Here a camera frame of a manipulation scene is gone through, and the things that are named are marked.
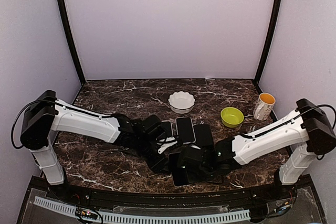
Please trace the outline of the pink phone case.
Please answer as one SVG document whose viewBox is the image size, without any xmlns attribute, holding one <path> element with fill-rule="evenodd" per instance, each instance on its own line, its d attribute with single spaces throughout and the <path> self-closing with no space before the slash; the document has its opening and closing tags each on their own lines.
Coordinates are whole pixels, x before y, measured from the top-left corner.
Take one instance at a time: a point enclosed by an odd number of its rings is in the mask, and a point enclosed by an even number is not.
<svg viewBox="0 0 336 224">
<path fill-rule="evenodd" d="M 163 138 L 171 137 L 173 136 L 173 129 L 172 129 L 172 123 L 170 121 L 162 122 L 161 124 L 163 132 Z"/>
</svg>

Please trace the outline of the black phone case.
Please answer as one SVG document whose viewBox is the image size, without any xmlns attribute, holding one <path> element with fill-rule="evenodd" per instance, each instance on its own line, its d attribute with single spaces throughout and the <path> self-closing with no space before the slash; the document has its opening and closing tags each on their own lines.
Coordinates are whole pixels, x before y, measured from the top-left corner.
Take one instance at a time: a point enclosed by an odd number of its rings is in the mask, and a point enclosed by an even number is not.
<svg viewBox="0 0 336 224">
<path fill-rule="evenodd" d="M 196 146 L 205 147 L 208 149 L 214 148 L 214 140 L 211 132 L 211 127 L 208 124 L 194 125 L 194 133 Z"/>
</svg>

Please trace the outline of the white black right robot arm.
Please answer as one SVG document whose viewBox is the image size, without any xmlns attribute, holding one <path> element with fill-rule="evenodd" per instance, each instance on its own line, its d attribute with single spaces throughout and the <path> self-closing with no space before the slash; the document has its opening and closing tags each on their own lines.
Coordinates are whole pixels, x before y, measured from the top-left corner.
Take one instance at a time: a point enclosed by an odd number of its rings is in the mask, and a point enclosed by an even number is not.
<svg viewBox="0 0 336 224">
<path fill-rule="evenodd" d="M 335 123 L 324 112 L 326 105 L 307 99 L 282 119 L 247 134 L 227 137 L 215 143 L 206 125 L 198 125 L 196 143 L 182 149 L 172 169 L 174 184 L 185 186 L 211 181 L 249 164 L 268 153 L 295 145 L 289 159 L 275 173 L 268 188 L 273 200 L 280 199 L 315 159 L 335 149 Z"/>
</svg>

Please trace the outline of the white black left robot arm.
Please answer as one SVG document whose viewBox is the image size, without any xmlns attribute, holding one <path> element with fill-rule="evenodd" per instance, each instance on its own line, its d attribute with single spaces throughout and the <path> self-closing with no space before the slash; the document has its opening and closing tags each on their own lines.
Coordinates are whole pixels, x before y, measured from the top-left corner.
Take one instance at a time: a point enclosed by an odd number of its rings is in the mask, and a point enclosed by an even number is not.
<svg viewBox="0 0 336 224">
<path fill-rule="evenodd" d="M 14 148 L 24 147 L 32 153 L 49 185 L 54 186 L 54 193 L 63 201 L 74 197 L 74 189 L 66 183 L 66 173 L 49 140 L 50 131 L 80 134 L 133 149 L 154 173 L 164 172 L 167 165 L 164 152 L 178 143 L 178 138 L 163 127 L 156 115 L 133 120 L 120 113 L 100 114 L 57 99 L 53 90 L 25 105 L 15 121 L 20 117 L 23 118 L 21 146 Z"/>
</svg>

